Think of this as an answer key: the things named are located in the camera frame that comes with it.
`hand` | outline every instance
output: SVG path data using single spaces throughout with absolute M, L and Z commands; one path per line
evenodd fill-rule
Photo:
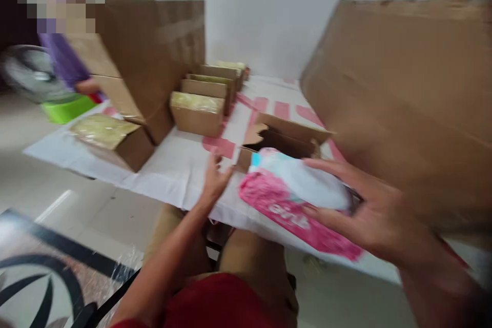
M 220 171 L 221 160 L 222 156 L 219 154 L 217 148 L 214 148 L 209 155 L 209 162 L 205 173 L 205 185 L 203 186 L 202 192 L 202 197 L 214 203 L 221 197 L 234 173 L 234 166 L 227 168 L 222 173 Z
M 439 269 L 457 261 L 405 203 L 401 191 L 343 162 L 304 159 L 304 164 L 333 174 L 364 199 L 353 217 L 329 209 L 305 207 L 304 212 L 373 255 L 399 268 Z

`black and white rug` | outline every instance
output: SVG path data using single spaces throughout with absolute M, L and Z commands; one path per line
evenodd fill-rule
M 0 328 L 72 327 L 134 273 L 13 210 L 0 214 Z

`left hand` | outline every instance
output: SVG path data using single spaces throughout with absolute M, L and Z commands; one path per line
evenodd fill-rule
M 229 183 L 234 173 L 234 166 L 226 169 L 224 173 L 220 171 L 220 155 L 217 148 L 214 148 L 209 155 L 207 171 L 205 173 L 205 185 L 203 186 L 202 197 L 213 202 L 217 201 Z

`white table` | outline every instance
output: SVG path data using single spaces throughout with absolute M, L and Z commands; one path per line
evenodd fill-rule
M 110 103 L 107 101 L 83 116 L 104 111 L 108 113 L 109 106 Z M 24 153 L 116 187 L 189 210 L 198 199 L 203 185 L 208 157 L 206 148 L 225 148 L 229 158 L 224 159 L 224 165 L 235 163 L 255 109 L 319 127 L 316 115 L 299 90 L 298 81 L 251 76 L 250 81 L 245 83 L 243 90 L 238 94 L 233 113 L 221 138 L 204 138 L 174 128 L 139 173 L 129 172 L 90 154 L 69 134 L 68 128 L 71 124 L 60 127 L 25 149 Z M 337 157 L 336 150 L 332 153 L 332 149 L 332 143 L 325 143 L 321 147 L 323 157 L 333 157 L 333 153 Z M 391 264 L 369 253 L 364 253 L 355 263 L 343 257 L 320 253 L 248 206 L 237 194 L 237 187 L 243 176 L 241 173 L 234 174 L 230 185 L 212 211 L 211 218 L 236 228 L 251 230 L 264 238 L 300 249 L 321 260 L 340 263 L 370 275 L 399 282 L 397 271 Z

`plastic wrap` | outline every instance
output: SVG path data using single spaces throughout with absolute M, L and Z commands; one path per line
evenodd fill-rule
M 244 63 L 233 63 L 231 61 L 221 61 L 221 60 L 218 60 L 216 65 L 218 67 L 223 67 L 223 68 L 233 68 L 233 69 L 240 69 L 240 70 L 244 70 L 246 69 L 246 64 Z
M 171 105 L 218 114 L 222 111 L 224 99 L 175 91 L 171 96 Z
M 79 120 L 70 128 L 70 132 L 82 141 L 113 150 L 138 127 L 125 120 L 94 114 Z
M 222 78 L 222 77 L 214 77 L 214 76 L 206 76 L 201 74 L 190 74 L 189 79 L 199 80 L 203 82 L 212 82 L 212 83 L 220 83 L 223 85 L 228 85 L 233 82 L 232 79 Z

